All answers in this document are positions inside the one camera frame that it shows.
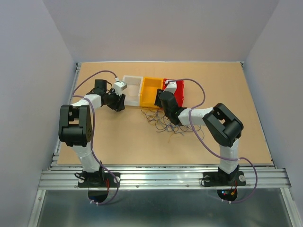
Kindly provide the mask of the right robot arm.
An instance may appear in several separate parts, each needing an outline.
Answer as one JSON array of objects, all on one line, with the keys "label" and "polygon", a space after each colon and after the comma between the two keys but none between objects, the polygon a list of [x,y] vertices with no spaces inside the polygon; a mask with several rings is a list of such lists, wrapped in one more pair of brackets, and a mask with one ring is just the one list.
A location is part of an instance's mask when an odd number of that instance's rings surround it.
[{"label": "right robot arm", "polygon": [[170,91],[158,89],[155,104],[164,110],[169,121],[178,126],[206,126],[214,140],[219,144],[220,158],[218,180],[229,184],[235,179],[239,169],[238,145],[243,123],[224,104],[212,108],[194,109],[178,105],[175,95]]}]

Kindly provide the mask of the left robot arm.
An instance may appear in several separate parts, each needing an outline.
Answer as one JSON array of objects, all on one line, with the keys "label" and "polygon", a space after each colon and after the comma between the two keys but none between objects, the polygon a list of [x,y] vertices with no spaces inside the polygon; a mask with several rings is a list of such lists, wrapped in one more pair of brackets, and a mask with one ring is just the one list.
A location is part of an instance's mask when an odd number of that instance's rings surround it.
[{"label": "left robot arm", "polygon": [[117,80],[110,89],[107,88],[108,84],[107,80],[97,79],[94,88],[78,102],[60,108],[59,140],[73,149],[83,171],[90,173],[89,181],[94,186],[101,186],[105,182],[105,174],[99,171],[101,164],[92,148],[95,110],[104,105],[116,112],[125,109],[123,91],[127,84]]}]

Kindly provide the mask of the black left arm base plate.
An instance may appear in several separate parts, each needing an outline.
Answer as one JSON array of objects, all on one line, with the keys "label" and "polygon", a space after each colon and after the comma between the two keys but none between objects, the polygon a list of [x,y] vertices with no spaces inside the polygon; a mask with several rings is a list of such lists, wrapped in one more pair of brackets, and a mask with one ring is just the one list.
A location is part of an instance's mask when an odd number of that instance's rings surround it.
[{"label": "black left arm base plate", "polygon": [[114,173],[115,178],[108,172],[80,172],[75,173],[74,176],[78,179],[79,188],[109,188],[117,187],[116,180],[120,179],[119,173]]}]

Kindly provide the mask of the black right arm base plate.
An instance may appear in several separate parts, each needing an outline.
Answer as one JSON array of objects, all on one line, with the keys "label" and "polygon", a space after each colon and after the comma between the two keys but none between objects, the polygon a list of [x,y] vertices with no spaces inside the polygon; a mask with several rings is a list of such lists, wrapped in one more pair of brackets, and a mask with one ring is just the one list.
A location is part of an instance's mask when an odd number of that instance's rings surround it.
[{"label": "black right arm base plate", "polygon": [[218,172],[204,172],[200,184],[204,187],[246,186],[246,178],[242,171],[239,171],[231,180]]}]

